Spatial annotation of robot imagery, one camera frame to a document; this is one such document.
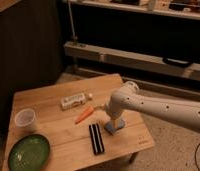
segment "orange stick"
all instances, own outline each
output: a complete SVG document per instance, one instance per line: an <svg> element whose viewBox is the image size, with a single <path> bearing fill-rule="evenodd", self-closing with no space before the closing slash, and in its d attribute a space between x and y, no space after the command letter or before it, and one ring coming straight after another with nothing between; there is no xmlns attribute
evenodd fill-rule
<svg viewBox="0 0 200 171"><path fill-rule="evenodd" d="M86 119L88 116L90 116L92 113L94 113L94 107L89 106L87 109L85 109L76 119L75 124L80 123L84 119Z"/></svg>

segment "paper cup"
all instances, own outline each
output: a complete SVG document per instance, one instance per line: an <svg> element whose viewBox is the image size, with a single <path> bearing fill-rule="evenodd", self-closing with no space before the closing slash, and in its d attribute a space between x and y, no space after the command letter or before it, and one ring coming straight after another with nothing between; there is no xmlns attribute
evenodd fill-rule
<svg viewBox="0 0 200 171"><path fill-rule="evenodd" d="M30 108L19 111L15 116L15 125L22 131L35 132L37 130L35 111Z"/></svg>

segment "green plate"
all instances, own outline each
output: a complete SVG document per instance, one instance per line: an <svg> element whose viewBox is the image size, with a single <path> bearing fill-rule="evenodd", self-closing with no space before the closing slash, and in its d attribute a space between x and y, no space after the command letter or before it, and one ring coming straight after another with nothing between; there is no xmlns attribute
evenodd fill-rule
<svg viewBox="0 0 200 171"><path fill-rule="evenodd" d="M11 149L8 158L10 171L39 171L50 153L48 140L33 134L19 140Z"/></svg>

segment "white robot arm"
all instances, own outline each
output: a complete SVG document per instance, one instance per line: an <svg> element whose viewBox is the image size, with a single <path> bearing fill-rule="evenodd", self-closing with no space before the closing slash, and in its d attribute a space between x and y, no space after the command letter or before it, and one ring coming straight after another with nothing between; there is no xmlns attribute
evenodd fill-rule
<svg viewBox="0 0 200 171"><path fill-rule="evenodd" d="M132 81L114 91L105 111L111 120L105 129L113 134L124 127L124 109L135 110L200 132L200 102L153 98L138 95L139 87Z"/></svg>

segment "gray floor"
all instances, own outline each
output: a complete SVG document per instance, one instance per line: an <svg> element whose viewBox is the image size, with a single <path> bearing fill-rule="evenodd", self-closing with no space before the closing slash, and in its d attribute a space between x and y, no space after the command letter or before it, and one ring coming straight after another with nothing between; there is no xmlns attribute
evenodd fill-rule
<svg viewBox="0 0 200 171"><path fill-rule="evenodd" d="M63 73L57 84L84 79L84 77ZM142 90L140 94L152 97L176 98L161 93ZM138 153L133 164L128 164L130 156L125 156L110 162L99 164L84 170L127 170L127 171L195 171L195 148L200 142L200 134L191 130L170 124L168 122L142 115L155 146ZM0 137L0 170L4 155L5 138ZM200 166L200 149L197 154Z"/></svg>

